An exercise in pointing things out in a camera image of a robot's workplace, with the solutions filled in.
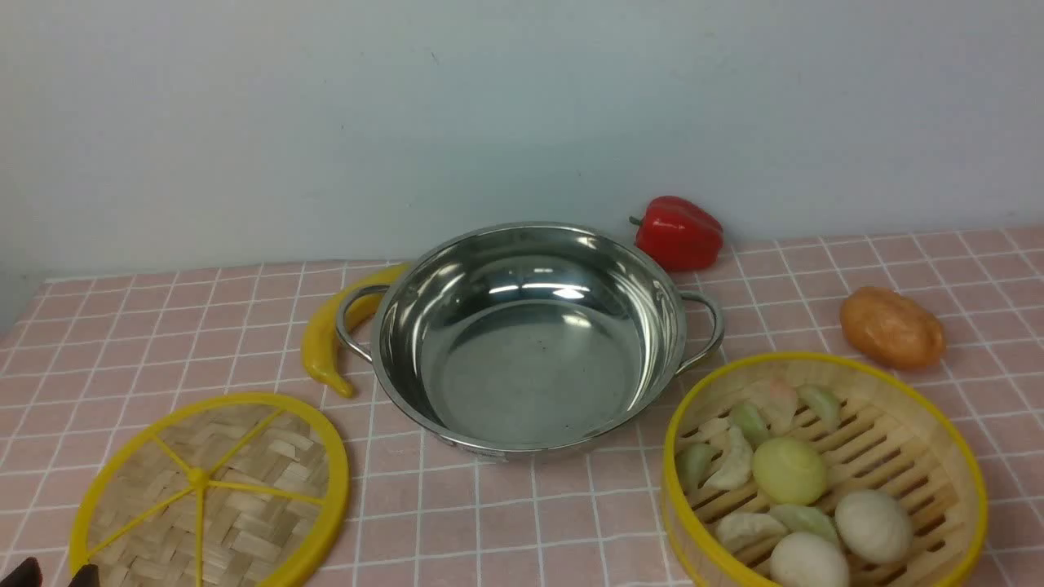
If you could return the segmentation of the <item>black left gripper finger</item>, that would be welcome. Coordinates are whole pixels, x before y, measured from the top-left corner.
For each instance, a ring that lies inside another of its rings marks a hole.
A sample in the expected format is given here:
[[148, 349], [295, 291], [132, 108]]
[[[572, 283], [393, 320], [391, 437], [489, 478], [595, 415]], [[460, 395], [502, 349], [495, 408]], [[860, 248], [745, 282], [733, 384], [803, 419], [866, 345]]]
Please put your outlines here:
[[42, 571], [37, 558], [24, 560], [0, 580], [0, 587], [40, 587]]
[[100, 587], [100, 569], [95, 564], [85, 564], [72, 576], [69, 587]]

